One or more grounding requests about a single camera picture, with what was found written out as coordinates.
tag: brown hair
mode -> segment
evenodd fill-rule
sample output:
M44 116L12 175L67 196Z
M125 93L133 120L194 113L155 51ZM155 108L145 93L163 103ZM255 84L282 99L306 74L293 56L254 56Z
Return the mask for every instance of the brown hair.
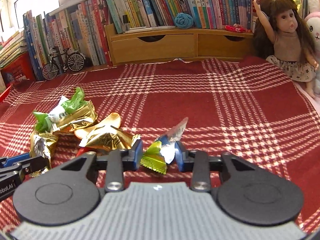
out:
M260 9L268 17L272 28L277 31L276 16L288 10L292 10L297 19L297 34L300 40L301 48L307 49L312 55L315 53L315 43L311 32L305 21L300 17L297 11L297 5L293 0L261 0ZM267 37L264 27L257 19L253 35L253 44L258 52L258 57L266 59L274 54L273 44ZM306 62L306 56L301 54L301 62Z

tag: stuffed rabbit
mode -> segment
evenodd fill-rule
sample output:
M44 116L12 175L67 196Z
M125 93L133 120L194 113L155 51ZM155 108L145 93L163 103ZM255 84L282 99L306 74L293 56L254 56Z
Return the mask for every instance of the stuffed rabbit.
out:
M319 0L308 0L310 14L305 18L316 45L316 61L320 62L320 2ZM316 83L314 92L320 94L320 70L316 72Z

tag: wooden desk organizer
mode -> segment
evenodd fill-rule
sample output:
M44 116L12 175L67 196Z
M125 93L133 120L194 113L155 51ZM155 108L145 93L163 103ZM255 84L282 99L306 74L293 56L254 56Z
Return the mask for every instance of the wooden desk organizer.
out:
M117 34L113 24L105 26L113 65L124 63L185 61L216 57L239 61L254 55L252 33L190 28Z

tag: wooden drawer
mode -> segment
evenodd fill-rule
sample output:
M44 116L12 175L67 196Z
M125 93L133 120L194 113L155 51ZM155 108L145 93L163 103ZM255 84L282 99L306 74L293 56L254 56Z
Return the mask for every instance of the wooden drawer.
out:
M194 56L194 35L165 35L159 41L146 42L139 38L112 41L112 53L116 63L161 58Z
M224 35L198 34L198 56L243 58L254 55L251 38L228 38Z

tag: beige top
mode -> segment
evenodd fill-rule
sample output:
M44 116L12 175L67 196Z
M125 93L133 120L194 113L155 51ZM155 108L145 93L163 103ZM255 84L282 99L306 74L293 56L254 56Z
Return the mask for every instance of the beige top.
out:
M283 61L299 61L301 56L301 46L297 32L286 33L275 32L275 42L273 43L275 56Z

